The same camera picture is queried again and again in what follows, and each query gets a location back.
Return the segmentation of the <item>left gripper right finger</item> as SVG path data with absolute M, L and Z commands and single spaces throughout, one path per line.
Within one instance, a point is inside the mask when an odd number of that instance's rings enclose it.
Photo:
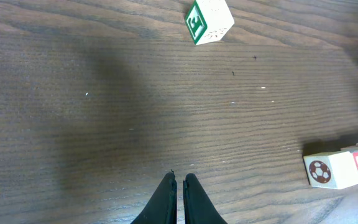
M 186 224 L 227 224 L 192 173 L 183 181 L 183 203 Z

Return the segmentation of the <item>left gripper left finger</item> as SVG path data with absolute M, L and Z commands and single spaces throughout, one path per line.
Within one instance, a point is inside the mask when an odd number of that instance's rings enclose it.
M 177 182 L 173 172 L 166 173 L 145 208 L 131 224 L 176 224 Z

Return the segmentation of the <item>wooden block teal side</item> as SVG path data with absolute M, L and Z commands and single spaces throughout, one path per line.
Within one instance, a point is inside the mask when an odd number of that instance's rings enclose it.
M 350 152 L 321 152 L 303 157 L 312 187 L 345 189 L 358 185 L 358 171 Z

